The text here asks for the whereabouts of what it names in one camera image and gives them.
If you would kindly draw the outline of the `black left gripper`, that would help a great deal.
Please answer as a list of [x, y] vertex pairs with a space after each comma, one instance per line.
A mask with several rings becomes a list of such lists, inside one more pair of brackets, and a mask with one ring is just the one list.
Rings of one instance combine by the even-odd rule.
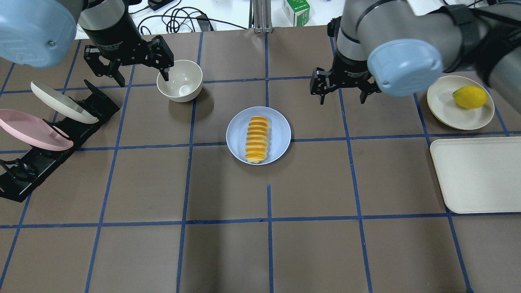
[[103, 30], [84, 29], [93, 45], [84, 50], [84, 60], [97, 76], [110, 76], [119, 87], [125, 86], [120, 66], [143, 64], [159, 70], [164, 82], [169, 81], [169, 69], [174, 55], [162, 36], [145, 41], [130, 16], [122, 16], [114, 25]]

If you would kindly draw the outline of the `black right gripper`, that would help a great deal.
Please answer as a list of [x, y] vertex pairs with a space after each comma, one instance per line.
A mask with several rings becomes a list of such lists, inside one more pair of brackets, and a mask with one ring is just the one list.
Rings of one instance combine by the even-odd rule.
[[368, 95], [380, 93], [376, 82], [370, 83], [372, 74], [368, 70], [367, 61], [356, 61], [335, 53], [333, 64], [328, 71], [316, 67], [310, 79], [310, 94], [320, 96], [320, 105], [324, 105], [326, 94], [340, 88], [360, 89], [360, 103], [364, 104]]

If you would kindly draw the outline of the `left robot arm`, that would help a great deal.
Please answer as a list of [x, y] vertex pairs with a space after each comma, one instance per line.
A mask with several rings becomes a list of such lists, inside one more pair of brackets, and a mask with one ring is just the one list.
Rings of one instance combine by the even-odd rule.
[[164, 81], [174, 55], [161, 36], [142, 39], [128, 8], [138, 0], [2, 0], [0, 55], [16, 64], [49, 68], [65, 58], [80, 27], [92, 44], [83, 58], [95, 76], [120, 86], [119, 67], [142, 64], [158, 69]]

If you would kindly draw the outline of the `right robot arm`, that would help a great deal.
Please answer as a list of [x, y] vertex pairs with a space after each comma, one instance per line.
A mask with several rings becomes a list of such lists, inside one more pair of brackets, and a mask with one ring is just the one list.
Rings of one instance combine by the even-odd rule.
[[328, 24], [336, 45], [332, 67], [314, 69], [310, 93], [324, 99], [356, 87], [361, 103], [375, 92], [403, 97], [471, 67], [520, 111], [520, 8], [519, 0], [506, 0], [415, 15], [405, 0], [347, 0], [342, 16]]

